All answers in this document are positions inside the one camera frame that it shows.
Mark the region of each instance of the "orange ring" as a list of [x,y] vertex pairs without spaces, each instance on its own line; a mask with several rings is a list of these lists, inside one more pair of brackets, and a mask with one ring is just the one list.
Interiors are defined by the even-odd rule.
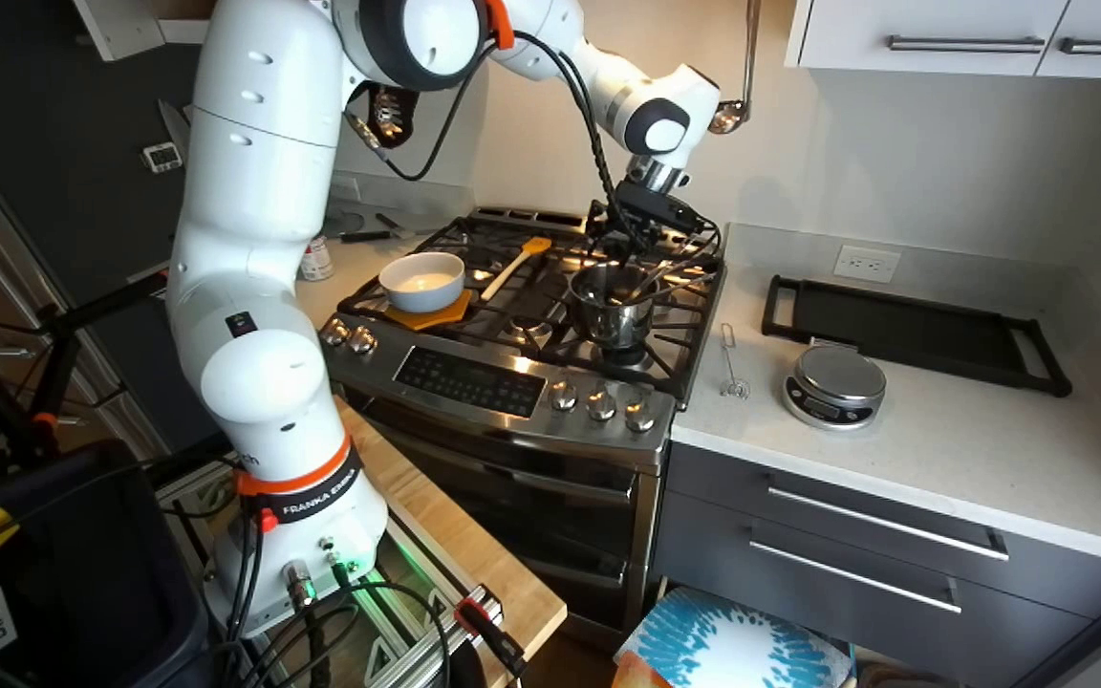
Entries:
[[289,482],[257,482],[252,473],[238,473],[238,493],[240,499],[265,499],[265,493],[299,493],[299,490],[308,490],[319,482],[324,482],[330,473],[338,473],[350,455],[350,435],[343,441],[343,446],[338,446],[330,455],[330,464],[322,464],[319,471],[302,473],[302,477],[289,477]]
[[512,18],[503,0],[484,0],[488,26],[497,31],[497,46],[512,51]]

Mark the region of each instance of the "wooden table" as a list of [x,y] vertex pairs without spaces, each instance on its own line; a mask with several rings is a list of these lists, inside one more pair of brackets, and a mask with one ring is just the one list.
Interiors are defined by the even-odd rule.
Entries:
[[[463,572],[500,595],[503,632],[522,645],[522,657],[536,657],[565,625],[565,606],[357,409],[339,407],[339,414],[375,490],[429,533]],[[488,651],[482,651],[482,669],[488,686],[503,686],[503,669]]]

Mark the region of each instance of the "white bowl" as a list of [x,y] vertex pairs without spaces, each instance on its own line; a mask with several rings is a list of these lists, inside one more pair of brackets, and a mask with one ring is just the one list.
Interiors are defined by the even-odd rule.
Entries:
[[409,251],[380,274],[394,309],[435,313],[463,293],[468,264],[451,251]]

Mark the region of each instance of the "black tray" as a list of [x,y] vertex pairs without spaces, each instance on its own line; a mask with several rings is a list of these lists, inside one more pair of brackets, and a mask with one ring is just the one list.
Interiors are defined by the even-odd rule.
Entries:
[[1058,370],[1041,321],[986,309],[772,274],[762,330],[786,342],[842,342],[877,358],[1045,389],[1056,399],[1075,389]]

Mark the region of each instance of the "white wall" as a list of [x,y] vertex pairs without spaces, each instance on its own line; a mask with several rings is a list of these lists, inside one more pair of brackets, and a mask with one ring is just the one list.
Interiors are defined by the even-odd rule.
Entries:
[[[742,81],[742,0],[584,0],[589,37],[646,73]],[[765,0],[754,123],[707,138],[691,188],[712,217],[888,245],[1075,264],[1101,245],[1101,86],[782,70],[793,0]],[[440,111],[429,107],[418,147]],[[339,171],[387,175],[361,147]],[[582,212],[598,171],[561,86],[484,70],[433,171],[478,203]]]

